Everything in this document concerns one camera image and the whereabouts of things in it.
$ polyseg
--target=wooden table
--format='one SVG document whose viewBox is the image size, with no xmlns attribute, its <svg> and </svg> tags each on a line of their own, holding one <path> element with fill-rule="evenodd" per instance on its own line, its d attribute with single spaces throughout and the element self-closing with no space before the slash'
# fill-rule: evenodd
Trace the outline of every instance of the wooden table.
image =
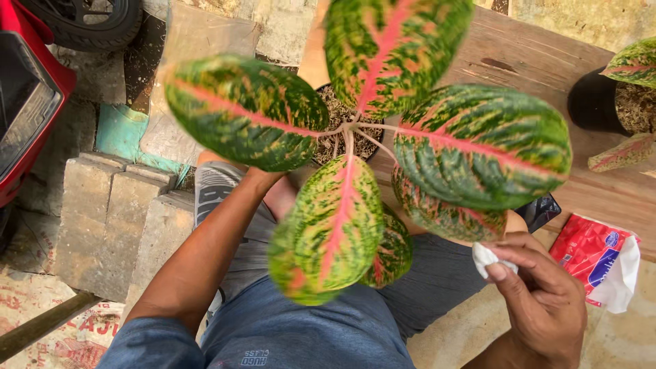
<svg viewBox="0 0 656 369">
<path fill-rule="evenodd" d="M 329 83 L 323 52 L 322 20 L 329 4 L 320 0 L 298 75 L 312 87 Z M 574 160 L 568 182 L 553 192 L 563 213 L 541 230 L 553 242 L 572 213 L 632 230 L 640 236 L 642 258 L 656 261 L 656 179 L 641 172 L 656 169 L 656 158 L 604 173 L 588 170 L 588 157 L 625 139 L 584 131 L 571 123 L 567 93 L 584 74 L 607 64 L 613 53 L 476 7 L 467 38 L 440 84 L 483 83 L 515 88 L 556 107 L 569 121 Z M 398 117 L 386 119 L 398 124 Z M 383 144 L 392 147 L 392 135 Z M 370 162 L 383 200 L 403 213 L 390 186 L 393 160 L 379 152 Z"/>
</svg>

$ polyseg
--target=gray shorts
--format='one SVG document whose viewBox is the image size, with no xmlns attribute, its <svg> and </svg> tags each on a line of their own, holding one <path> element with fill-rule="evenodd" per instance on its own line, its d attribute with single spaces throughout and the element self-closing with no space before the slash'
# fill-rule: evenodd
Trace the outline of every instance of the gray shorts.
<svg viewBox="0 0 656 369">
<path fill-rule="evenodd" d="M 195 173 L 195 225 L 229 195 L 244 172 L 224 162 L 207 162 Z M 239 245 L 210 313 L 268 274 L 266 247 L 276 221 L 261 203 Z M 413 237 L 413 264 L 392 285 L 379 290 L 390 308 L 401 337 L 423 332 L 435 319 L 485 286 L 472 260 L 472 248 L 433 234 Z"/>
</svg>

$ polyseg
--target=man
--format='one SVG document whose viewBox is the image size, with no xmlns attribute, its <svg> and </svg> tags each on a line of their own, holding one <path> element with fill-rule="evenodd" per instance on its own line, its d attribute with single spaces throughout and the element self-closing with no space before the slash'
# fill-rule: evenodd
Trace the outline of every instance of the man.
<svg viewBox="0 0 656 369">
<path fill-rule="evenodd" d="M 204 152 L 197 228 L 150 282 L 98 368 L 412 368 L 406 339 L 485 286 L 471 248 L 425 234 L 414 237 L 411 270 L 391 286 L 355 284 L 322 306 L 297 305 L 266 272 L 274 219 L 295 193 L 283 173 L 244 173 Z M 465 368 L 576 368 L 587 319 L 583 286 L 521 218 L 511 219 L 508 230 L 524 232 L 488 246 L 520 273 L 500 263 L 487 271 L 512 328 Z"/>
</svg>

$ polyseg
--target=white tissue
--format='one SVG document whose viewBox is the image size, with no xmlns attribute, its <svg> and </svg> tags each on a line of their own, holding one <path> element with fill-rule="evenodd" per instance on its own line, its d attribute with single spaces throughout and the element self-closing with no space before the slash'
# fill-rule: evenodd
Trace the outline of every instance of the white tissue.
<svg viewBox="0 0 656 369">
<path fill-rule="evenodd" d="M 606 305 L 613 314 L 626 311 L 638 279 L 640 250 L 635 236 L 627 237 L 617 258 L 604 280 L 594 288 L 588 298 Z"/>
<path fill-rule="evenodd" d="M 485 267 L 494 263 L 502 263 L 503 265 L 506 265 L 508 268 L 512 269 L 515 274 L 517 274 L 517 265 L 509 261 L 499 260 L 499 258 L 490 249 L 478 242 L 474 242 L 474 245 L 472 246 L 472 258 L 474 259 L 476 270 L 481 274 L 483 279 L 487 279 L 489 276 Z"/>
</svg>

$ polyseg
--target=man's arm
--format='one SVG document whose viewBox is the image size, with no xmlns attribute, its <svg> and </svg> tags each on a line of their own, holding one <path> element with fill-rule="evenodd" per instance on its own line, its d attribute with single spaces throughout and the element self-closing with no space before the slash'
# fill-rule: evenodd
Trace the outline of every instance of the man's arm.
<svg viewBox="0 0 656 369">
<path fill-rule="evenodd" d="M 486 267 L 506 299 L 511 329 L 463 369 L 577 368 L 587 324 L 583 285 L 528 233 L 485 245 L 520 268 L 515 274 L 500 263 Z"/>
<path fill-rule="evenodd" d="M 283 174 L 250 168 L 157 272 L 125 322 L 177 318 L 195 334 L 257 207 Z"/>
</svg>

